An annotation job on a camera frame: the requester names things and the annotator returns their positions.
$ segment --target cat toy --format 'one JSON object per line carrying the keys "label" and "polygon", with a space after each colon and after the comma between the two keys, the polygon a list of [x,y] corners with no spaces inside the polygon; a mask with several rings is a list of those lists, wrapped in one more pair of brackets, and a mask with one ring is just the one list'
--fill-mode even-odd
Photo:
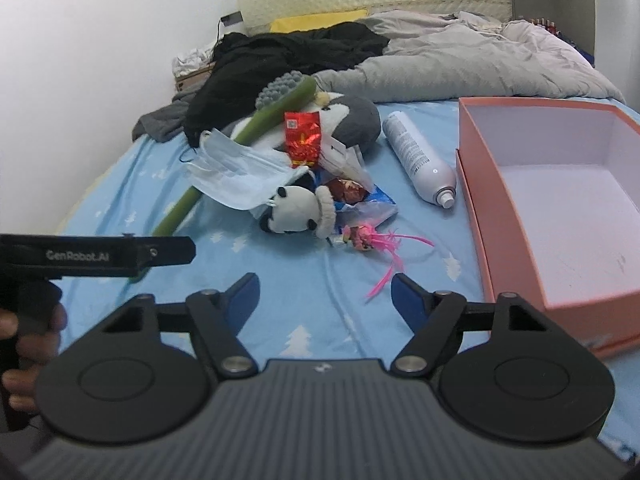
{"label": "cat toy", "polygon": [[376,231],[375,227],[369,224],[363,224],[356,227],[345,226],[342,229],[342,241],[344,241],[345,243],[350,241],[357,251],[370,251],[376,249],[379,251],[388,251],[391,254],[392,263],[389,267],[389,270],[376,284],[376,286],[371,289],[369,294],[367,294],[367,298],[373,298],[383,289],[383,287],[393,277],[394,269],[396,269],[396,272],[404,272],[404,263],[402,262],[402,258],[400,258],[400,256],[398,256],[398,254],[396,253],[398,247],[400,246],[400,238],[418,240],[423,244],[434,247],[434,243],[430,240],[427,240],[427,238],[422,238],[419,236],[398,235],[395,232],[391,231],[389,231],[387,234],[380,234]]}

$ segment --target white cap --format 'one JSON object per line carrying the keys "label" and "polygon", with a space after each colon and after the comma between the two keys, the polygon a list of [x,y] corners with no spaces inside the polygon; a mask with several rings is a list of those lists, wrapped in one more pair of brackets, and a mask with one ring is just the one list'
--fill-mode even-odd
{"label": "white cap", "polygon": [[444,209],[449,209],[456,201],[453,193],[450,191],[443,191],[438,195],[436,200],[438,201],[438,204],[440,204]]}

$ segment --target white aerosol can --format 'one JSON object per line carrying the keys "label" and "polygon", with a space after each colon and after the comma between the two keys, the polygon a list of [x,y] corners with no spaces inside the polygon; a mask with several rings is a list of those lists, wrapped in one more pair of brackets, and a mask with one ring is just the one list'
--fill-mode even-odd
{"label": "white aerosol can", "polygon": [[423,200],[449,209],[456,201],[456,173],[404,112],[393,112],[382,131]]}

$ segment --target gray ridged surface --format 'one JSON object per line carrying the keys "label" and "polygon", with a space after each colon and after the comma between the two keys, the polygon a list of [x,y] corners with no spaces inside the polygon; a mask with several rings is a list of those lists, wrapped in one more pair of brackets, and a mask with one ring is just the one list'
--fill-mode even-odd
{"label": "gray ridged surface", "polygon": [[194,420],[146,444],[55,440],[23,466],[34,480],[607,480],[626,471],[595,440],[535,450],[450,420],[430,388],[377,361],[272,361],[227,381]]}

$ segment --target finger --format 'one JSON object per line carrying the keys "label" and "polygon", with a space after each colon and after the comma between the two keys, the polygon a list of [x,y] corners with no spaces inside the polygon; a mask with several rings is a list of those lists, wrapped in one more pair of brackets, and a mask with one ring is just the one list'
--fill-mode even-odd
{"label": "finger", "polygon": [[45,335],[27,334],[18,338],[15,349],[20,357],[45,365],[58,355],[60,334],[47,332]]}
{"label": "finger", "polygon": [[18,317],[13,313],[0,308],[0,339],[9,339],[18,332]]}
{"label": "finger", "polygon": [[60,332],[61,330],[64,330],[66,328],[66,322],[67,317],[65,307],[57,304],[53,309],[53,314],[51,315],[49,326],[54,332]]}
{"label": "finger", "polygon": [[41,369],[41,366],[33,365],[28,370],[8,370],[2,374],[2,384],[12,395],[33,397]]}
{"label": "finger", "polygon": [[16,412],[38,413],[36,401],[33,397],[16,396],[9,397],[9,406]]}

